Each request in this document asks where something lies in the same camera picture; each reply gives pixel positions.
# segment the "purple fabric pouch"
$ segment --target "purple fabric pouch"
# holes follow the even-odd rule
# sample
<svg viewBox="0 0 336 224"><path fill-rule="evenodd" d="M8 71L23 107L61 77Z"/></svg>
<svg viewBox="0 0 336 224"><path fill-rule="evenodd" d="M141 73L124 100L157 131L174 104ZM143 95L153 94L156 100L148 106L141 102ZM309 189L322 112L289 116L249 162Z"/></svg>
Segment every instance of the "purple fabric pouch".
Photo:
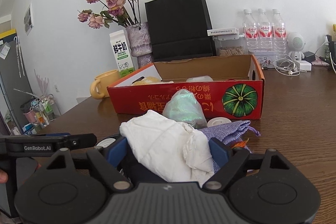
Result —
<svg viewBox="0 0 336 224"><path fill-rule="evenodd" d="M208 140L211 138L216 138L220 140L225 145L230 146L233 142L242 141L241 136L248 130L253 131L257 137L260 136L259 131L255 130L253 127L250 127L251 121L237 121L224 123L213 127L207 127L199 129L207 137ZM213 168L215 173L220 169L217 163L213 162Z"/></svg>

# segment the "robot figurine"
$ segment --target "robot figurine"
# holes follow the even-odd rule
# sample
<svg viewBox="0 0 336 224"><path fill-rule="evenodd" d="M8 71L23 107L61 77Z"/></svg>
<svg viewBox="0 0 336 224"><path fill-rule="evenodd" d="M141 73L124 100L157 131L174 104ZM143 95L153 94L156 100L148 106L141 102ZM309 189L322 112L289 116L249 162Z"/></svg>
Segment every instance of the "robot figurine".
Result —
<svg viewBox="0 0 336 224"><path fill-rule="evenodd" d="M288 35L288 49L290 52L288 55L291 57L292 60L302 60L305 55L303 54L302 50L306 45L305 39L302 35L293 32Z"/></svg>

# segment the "refrigerator door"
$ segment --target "refrigerator door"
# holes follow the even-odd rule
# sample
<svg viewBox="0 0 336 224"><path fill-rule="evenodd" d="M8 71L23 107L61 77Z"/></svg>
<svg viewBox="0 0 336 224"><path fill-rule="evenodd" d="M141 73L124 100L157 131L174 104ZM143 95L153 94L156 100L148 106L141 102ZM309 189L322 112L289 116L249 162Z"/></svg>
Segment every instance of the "refrigerator door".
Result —
<svg viewBox="0 0 336 224"><path fill-rule="evenodd" d="M28 78L23 76L22 68L21 68L21 78L19 75L19 68L17 65L16 58L16 48L15 41L11 41L8 43L10 49L5 59L0 58L0 77L2 78L4 93L7 93L8 100L11 104L14 114L21 126L25 126L28 124L28 120L23 115L23 112L20 109L20 106L25 102L29 101L32 97L28 94L15 91L13 89L18 89L26 92L32 93L32 89L28 82Z"/></svg>

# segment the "charger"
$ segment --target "charger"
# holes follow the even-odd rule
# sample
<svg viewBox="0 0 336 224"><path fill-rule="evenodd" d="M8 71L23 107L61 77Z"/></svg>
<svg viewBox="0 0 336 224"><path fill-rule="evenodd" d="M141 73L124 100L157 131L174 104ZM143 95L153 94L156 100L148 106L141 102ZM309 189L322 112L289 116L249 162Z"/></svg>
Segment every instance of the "charger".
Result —
<svg viewBox="0 0 336 224"><path fill-rule="evenodd" d="M311 71L311 63L305 60L294 60L294 62L299 70Z"/></svg>

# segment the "refrigerator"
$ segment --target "refrigerator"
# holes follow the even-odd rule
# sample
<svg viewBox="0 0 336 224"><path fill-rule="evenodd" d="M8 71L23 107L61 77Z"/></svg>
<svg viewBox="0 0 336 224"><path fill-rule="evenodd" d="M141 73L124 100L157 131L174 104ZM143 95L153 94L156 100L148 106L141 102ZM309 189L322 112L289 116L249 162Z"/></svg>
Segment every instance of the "refrigerator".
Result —
<svg viewBox="0 0 336 224"><path fill-rule="evenodd" d="M12 119L14 120L19 131L23 133L22 128L29 122L24 116L20 107L32 99L32 96L18 92L14 89L29 93L32 93L32 89L30 87L26 72L25 75L23 75L21 65L21 77L19 74L16 55L16 42L14 41L15 36L15 29L0 34L0 40L3 40L3 43L7 42L7 45L10 46L6 58L0 58L0 89L5 98L8 110L11 113Z"/></svg>

